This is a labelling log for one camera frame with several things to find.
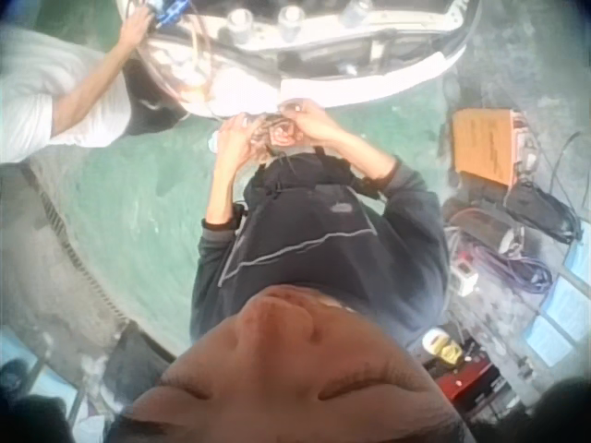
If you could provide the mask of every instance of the forearm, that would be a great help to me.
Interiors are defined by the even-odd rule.
[[[371,180],[383,179],[396,166],[396,159],[392,155],[374,148],[363,138],[346,132],[334,140],[332,148]]]
[[[234,177],[213,173],[210,201],[205,214],[208,224],[226,224],[232,220]]]
[[[121,72],[132,50],[117,44],[74,90],[54,99],[52,137],[78,124]]]

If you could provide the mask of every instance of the blue clamp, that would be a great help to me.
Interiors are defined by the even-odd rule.
[[[156,16],[156,28],[177,23],[190,4],[191,0],[174,0],[161,14]]]

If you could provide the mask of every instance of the orange box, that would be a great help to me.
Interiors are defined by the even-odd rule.
[[[513,117],[511,109],[463,109],[455,113],[455,170],[512,186],[516,151]]]

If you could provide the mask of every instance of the hand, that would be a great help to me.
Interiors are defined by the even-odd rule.
[[[147,6],[137,8],[121,26],[118,45],[127,51],[133,51],[138,47],[153,20],[154,15]]]
[[[336,142],[344,130],[312,100],[293,100],[280,105],[283,116],[293,120],[297,127],[310,138],[312,144]]]
[[[263,118],[252,123],[242,113],[223,122],[218,132],[218,153],[215,173],[227,179],[234,179],[236,173],[253,155],[250,139],[262,124]]]

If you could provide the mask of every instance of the person in white shirt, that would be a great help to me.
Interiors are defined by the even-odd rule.
[[[47,145],[102,148],[127,135],[158,132],[180,107],[145,106],[160,92],[129,60],[153,19],[139,8],[108,53],[39,32],[0,26],[0,163],[20,162]]]

